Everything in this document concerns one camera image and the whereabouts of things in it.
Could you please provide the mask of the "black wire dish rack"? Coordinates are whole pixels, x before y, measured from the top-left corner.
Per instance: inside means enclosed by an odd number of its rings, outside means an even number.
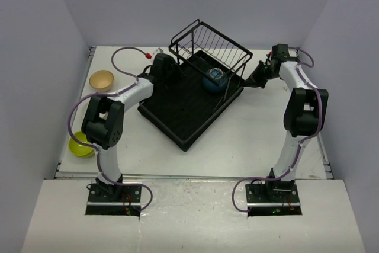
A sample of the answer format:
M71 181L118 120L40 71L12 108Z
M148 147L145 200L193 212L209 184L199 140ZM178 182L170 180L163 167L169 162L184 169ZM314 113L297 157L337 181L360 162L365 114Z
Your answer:
M223 70L229 81L223 101L242 86L242 75L253 53L209 24L196 19L175 34L168 46L180 63L188 63L202 77L211 68Z

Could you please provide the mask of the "black drip tray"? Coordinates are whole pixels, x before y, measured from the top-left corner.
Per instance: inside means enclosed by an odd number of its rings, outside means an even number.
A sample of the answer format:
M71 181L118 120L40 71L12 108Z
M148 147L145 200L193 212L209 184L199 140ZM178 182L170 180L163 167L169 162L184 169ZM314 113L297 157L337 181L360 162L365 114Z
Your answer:
M243 91L242 78L202 51L180 64L184 76L176 83L156 86L155 93L138 106L138 111L186 152L213 121ZM204 72L219 68L227 74L225 89L204 88Z

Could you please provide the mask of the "beige bird painted bowl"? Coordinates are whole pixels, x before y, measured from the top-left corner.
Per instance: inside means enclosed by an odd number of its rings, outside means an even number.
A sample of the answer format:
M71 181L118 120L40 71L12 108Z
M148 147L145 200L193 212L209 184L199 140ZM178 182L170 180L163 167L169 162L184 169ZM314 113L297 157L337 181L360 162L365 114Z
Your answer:
M114 75L108 70L94 72L89 78L90 86L99 92L108 92L113 85Z

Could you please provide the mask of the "lime green bowl front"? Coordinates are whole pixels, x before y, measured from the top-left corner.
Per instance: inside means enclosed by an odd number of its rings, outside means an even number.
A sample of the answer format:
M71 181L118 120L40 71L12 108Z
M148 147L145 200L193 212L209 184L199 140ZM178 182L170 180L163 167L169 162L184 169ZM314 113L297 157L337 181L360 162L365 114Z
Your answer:
M74 135L79 141L85 144L89 144L89 142L87 141L86 135L82 133L81 131L77 131ZM71 154L79 158L88 158L94 154L93 148L89 146L84 146L78 143L77 141L75 141L74 139L72 139L71 137L68 141L68 149L71 152Z

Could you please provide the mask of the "white speckled ceramic bowl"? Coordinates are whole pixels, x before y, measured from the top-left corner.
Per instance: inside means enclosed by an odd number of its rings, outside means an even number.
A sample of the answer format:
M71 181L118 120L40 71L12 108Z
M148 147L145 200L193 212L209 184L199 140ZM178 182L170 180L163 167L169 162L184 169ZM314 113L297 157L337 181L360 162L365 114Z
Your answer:
M88 109L88 104L89 104L89 100L86 100L86 101L84 101L84 102L81 104L81 112L80 112L80 114L81 114L82 117L84 117L85 114L86 114L86 111L87 111L87 109Z

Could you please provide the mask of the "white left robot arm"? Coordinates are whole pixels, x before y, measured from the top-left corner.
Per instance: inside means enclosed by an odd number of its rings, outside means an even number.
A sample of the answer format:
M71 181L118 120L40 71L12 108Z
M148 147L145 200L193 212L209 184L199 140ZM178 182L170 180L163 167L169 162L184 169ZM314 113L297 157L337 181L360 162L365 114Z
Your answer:
M123 134L124 114L139 102L153 95L158 83L166 82L174 76L176 62L172 56L162 52L151 57L153 63L148 72L140 75L122 71L132 76L134 82L111 93L93 93L87 96L89 104L82 122L85 146L94 149L97 157L98 173L94 186L109 201L117 201L127 187L123 183L117 158L117 143Z

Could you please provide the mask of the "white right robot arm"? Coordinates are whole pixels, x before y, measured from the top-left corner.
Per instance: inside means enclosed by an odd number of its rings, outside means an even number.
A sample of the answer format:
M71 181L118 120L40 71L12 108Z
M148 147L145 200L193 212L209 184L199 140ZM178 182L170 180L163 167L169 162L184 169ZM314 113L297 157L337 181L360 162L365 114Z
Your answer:
M326 114L329 93L316 87L303 71L312 68L314 61L304 63L291 56L289 46L276 44L266 60L244 81L244 86L265 88L271 79L282 79L291 92L284 113L285 142L277 163L271 168L265 183L254 191L270 201L278 201L294 191L298 162L309 141L321 131Z

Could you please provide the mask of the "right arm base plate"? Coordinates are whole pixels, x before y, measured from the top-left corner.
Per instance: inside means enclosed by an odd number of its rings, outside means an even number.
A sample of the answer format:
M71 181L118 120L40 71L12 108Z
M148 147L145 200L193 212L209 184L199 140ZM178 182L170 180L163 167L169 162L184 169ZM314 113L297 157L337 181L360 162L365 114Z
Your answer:
M272 191L265 184L246 184L248 216L302 215L297 186L290 191Z

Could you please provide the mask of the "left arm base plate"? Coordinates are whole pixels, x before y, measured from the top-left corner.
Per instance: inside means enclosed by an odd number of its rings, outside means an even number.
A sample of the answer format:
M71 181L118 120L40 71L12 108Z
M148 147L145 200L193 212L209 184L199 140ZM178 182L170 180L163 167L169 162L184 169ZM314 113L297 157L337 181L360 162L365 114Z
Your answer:
M87 216L140 217L141 187L126 186L109 193L93 183L88 184L87 189L89 190L85 210Z

